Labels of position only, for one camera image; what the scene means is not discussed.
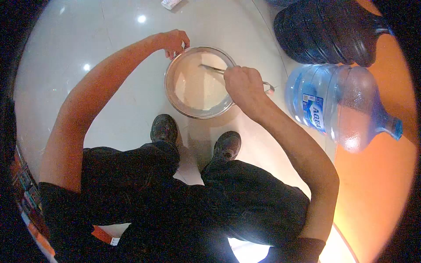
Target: batter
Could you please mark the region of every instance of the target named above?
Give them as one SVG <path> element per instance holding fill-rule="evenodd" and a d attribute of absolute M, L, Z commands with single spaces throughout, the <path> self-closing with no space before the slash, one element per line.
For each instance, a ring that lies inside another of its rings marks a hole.
<path fill-rule="evenodd" d="M 175 72 L 175 94 L 187 106 L 210 110 L 228 95 L 224 76 L 201 64 L 226 69 L 226 63 L 217 55 L 194 53 L 181 60 Z"/>

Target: metal spoon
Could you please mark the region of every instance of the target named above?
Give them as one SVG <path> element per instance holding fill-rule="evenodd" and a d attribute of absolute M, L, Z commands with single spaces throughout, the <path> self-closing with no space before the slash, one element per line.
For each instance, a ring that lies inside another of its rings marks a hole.
<path fill-rule="evenodd" d="M 214 68 L 212 66 L 208 66 L 208 65 L 204 65 L 204 64 L 200 64 L 200 66 L 203 66 L 205 69 L 215 71 L 216 73 L 219 73 L 221 75 L 223 75 L 224 72 L 225 72 L 225 70 L 223 70 L 223 69 Z M 271 95 L 275 92 L 275 87 L 270 85 L 268 82 L 263 81 L 263 85 L 269 86 L 269 89 L 265 91 L 265 93 L 267 95 Z"/>

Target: person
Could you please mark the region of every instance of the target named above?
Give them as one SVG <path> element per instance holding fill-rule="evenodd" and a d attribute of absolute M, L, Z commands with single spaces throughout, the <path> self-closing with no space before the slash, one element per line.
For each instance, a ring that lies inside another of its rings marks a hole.
<path fill-rule="evenodd" d="M 227 131 L 201 172 L 204 186 L 174 179 L 180 156 L 174 119 L 157 116 L 151 143 L 130 151 L 84 149 L 95 117 L 153 52 L 172 59 L 188 48 L 184 31 L 159 33 L 96 65 L 60 108 L 40 168 L 42 210 L 60 262 L 238 262 L 227 237 L 272 245 L 261 262 L 317 262 L 333 222 L 339 179 L 325 152 L 264 93 L 259 72 L 226 70 L 226 90 L 285 150 L 309 186 L 303 192 L 235 160 L 240 134 Z M 92 225 L 128 223 L 117 246 Z"/>

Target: orange wall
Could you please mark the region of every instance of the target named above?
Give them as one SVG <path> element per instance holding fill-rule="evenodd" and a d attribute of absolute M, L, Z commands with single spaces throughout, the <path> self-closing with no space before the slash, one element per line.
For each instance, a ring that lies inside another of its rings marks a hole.
<path fill-rule="evenodd" d="M 368 0 L 358 0 L 379 14 Z M 414 91 L 394 37 L 382 35 L 374 75 L 386 110 L 403 121 L 404 136 L 382 133 L 358 154 L 338 146 L 335 166 L 341 184 L 334 222 L 361 263 L 376 259 L 397 224 L 416 165 L 417 125 Z"/>

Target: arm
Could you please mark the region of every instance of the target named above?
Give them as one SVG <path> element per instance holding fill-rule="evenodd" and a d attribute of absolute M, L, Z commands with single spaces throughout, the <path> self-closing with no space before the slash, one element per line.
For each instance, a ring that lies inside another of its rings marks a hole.
<path fill-rule="evenodd" d="M 312 198 L 300 237 L 326 242 L 339 191 L 334 165 L 313 138 L 265 95 L 257 70 L 237 66 L 226 70 L 224 79 L 233 101 L 276 139 L 311 190 Z"/>
<path fill-rule="evenodd" d="M 117 51 L 96 65 L 60 108 L 41 162 L 40 181 L 80 193 L 83 141 L 98 113 L 130 73 L 149 55 L 165 49 L 167 58 L 188 48 L 184 31 L 159 33 Z"/>

